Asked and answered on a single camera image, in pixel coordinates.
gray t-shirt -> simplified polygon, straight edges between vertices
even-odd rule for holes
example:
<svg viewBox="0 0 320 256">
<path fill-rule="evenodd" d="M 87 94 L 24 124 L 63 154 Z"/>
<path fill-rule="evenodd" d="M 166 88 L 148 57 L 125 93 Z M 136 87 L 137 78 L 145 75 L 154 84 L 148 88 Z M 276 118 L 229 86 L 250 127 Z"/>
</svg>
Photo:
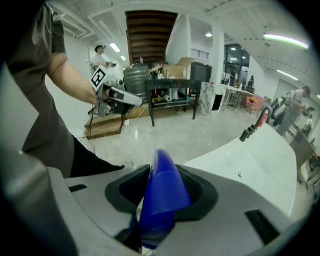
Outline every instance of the gray t-shirt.
<svg viewBox="0 0 320 256">
<path fill-rule="evenodd" d="M 65 52 L 63 25 L 53 21 L 52 9 L 44 3 L 6 62 L 16 84 L 39 112 L 22 150 L 67 178 L 74 159 L 74 138 L 45 84 L 51 54 Z"/>
<path fill-rule="evenodd" d="M 92 63 L 106 64 L 106 60 L 101 55 L 96 54 L 92 59 Z"/>
<path fill-rule="evenodd" d="M 297 103 L 301 104 L 302 99 L 303 99 L 303 92 L 304 92 L 303 89 L 297 89 L 291 95 L 291 103 L 290 103 L 289 107 L 291 108 L 292 114 L 295 117 L 298 117 L 301 114 L 301 112 L 294 107 L 293 102 L 297 102 Z"/>
</svg>

white ceiling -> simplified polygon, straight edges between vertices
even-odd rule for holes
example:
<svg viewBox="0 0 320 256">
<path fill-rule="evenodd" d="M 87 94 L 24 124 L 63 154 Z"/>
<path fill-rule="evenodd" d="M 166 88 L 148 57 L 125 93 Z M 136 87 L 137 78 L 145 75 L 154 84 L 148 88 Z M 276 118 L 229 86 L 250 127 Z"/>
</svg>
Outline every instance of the white ceiling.
<svg viewBox="0 0 320 256">
<path fill-rule="evenodd" d="M 73 36 L 82 35 L 82 39 L 92 45 L 97 41 L 101 44 L 116 42 L 127 60 L 129 58 L 125 11 L 175 12 L 189 15 L 207 24 L 221 26 L 229 36 L 226 41 L 234 41 L 243 46 L 263 69 L 272 71 L 279 69 L 287 72 L 299 79 L 297 86 L 308 85 L 320 94 L 318 57 L 312 47 L 305 50 L 291 44 L 263 39 L 264 33 L 274 33 L 312 43 L 299 22 L 273 0 L 56 0 L 55 2 L 56 4 L 52 4 L 67 13 L 65 18 L 69 19 L 68 23 L 72 23 L 70 22 L 72 20 L 82 28 L 81 31 L 79 27 L 73 28 L 67 24 L 68 31 L 73 32 Z M 71 18 L 70 13 L 73 13 L 72 16 L 76 15 L 77 20 Z M 199 27 L 199 31 L 206 30 L 207 27 Z M 106 51 L 121 61 L 120 55 L 115 54 L 112 49 Z"/>
</svg>

